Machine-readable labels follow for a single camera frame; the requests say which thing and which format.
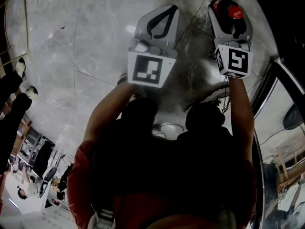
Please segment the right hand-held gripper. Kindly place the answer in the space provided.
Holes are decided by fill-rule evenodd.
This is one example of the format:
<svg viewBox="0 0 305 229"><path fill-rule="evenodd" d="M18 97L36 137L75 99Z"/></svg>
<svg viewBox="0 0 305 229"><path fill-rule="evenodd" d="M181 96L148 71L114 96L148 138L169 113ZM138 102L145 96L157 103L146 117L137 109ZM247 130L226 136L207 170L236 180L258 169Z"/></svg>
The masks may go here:
<svg viewBox="0 0 305 229"><path fill-rule="evenodd" d="M215 59L221 75L242 79L250 75L253 52L250 51L253 27L246 12L233 22L228 15L228 1L213 0L208 5L208 17L215 37Z"/></svg>

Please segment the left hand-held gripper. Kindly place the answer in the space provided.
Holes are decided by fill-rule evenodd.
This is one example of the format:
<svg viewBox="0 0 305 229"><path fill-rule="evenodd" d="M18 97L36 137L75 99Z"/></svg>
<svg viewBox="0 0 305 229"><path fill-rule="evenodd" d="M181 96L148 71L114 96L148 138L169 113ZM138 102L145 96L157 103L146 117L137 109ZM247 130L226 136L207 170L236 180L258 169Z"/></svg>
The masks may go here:
<svg viewBox="0 0 305 229"><path fill-rule="evenodd" d="M131 84L161 88L177 59L180 12L177 6L163 6L140 18L128 49L127 80ZM163 43L164 46L150 43Z"/></svg>

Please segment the red-capped dark soda bottle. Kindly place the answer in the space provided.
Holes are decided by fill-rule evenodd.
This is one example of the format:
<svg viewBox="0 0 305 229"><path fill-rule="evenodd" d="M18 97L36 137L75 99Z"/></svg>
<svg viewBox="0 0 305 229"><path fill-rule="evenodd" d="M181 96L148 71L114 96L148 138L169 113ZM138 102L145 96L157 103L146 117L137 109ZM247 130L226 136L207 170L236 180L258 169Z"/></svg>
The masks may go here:
<svg viewBox="0 0 305 229"><path fill-rule="evenodd" d="M214 0L212 9L223 32L232 33L235 22L243 19L243 12L239 5L232 0Z"/></svg>

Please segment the person's right forearm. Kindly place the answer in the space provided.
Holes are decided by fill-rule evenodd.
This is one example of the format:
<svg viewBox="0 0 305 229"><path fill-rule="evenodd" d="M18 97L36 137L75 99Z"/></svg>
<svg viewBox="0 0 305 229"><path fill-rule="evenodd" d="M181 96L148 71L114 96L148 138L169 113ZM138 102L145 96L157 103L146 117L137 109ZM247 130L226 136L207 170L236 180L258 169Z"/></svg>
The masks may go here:
<svg viewBox="0 0 305 229"><path fill-rule="evenodd" d="M229 78L229 91L233 138L243 160L252 163L254 115L242 79Z"/></svg>

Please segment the person's left forearm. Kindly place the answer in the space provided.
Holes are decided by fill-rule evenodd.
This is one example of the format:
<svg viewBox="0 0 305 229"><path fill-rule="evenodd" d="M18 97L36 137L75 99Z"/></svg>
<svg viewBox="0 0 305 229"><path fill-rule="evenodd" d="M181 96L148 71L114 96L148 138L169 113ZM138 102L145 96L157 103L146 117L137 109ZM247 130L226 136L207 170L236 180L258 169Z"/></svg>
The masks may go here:
<svg viewBox="0 0 305 229"><path fill-rule="evenodd" d="M117 119L122 109L136 92L136 87L128 82L117 85L95 107L88 120L83 141L96 143L105 129Z"/></svg>

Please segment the person's black trousers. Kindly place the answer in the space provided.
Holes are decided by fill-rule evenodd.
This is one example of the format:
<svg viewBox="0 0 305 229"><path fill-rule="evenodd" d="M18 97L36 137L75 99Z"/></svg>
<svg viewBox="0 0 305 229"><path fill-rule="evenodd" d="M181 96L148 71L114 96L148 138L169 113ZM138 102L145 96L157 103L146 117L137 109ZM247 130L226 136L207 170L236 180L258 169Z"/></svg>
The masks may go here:
<svg viewBox="0 0 305 229"><path fill-rule="evenodd" d="M186 132L173 140L153 135L157 105L129 102L101 133L92 157L98 187L111 194L203 191L235 164L233 138L212 102L194 104Z"/></svg>

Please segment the person's red shirt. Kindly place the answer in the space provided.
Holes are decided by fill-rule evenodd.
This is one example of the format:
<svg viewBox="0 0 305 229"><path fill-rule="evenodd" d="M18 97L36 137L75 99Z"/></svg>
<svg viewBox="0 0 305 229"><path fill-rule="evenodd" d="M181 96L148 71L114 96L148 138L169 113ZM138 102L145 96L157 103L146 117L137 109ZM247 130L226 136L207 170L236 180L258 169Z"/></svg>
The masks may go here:
<svg viewBox="0 0 305 229"><path fill-rule="evenodd" d="M89 155L92 150L91 141L84 141L78 147L67 179L69 208L78 229L98 229L97 223L101 221L94 212L99 206L94 205L97 195L91 189ZM235 216L237 229L245 229L248 225L257 202L256 172L248 161L243 162L243 166L250 174L246 179L246 187L250 190L228 201L228 208ZM178 211L177 202L159 194L117 195L113 206L116 229L143 229L168 217L182 214Z"/></svg>

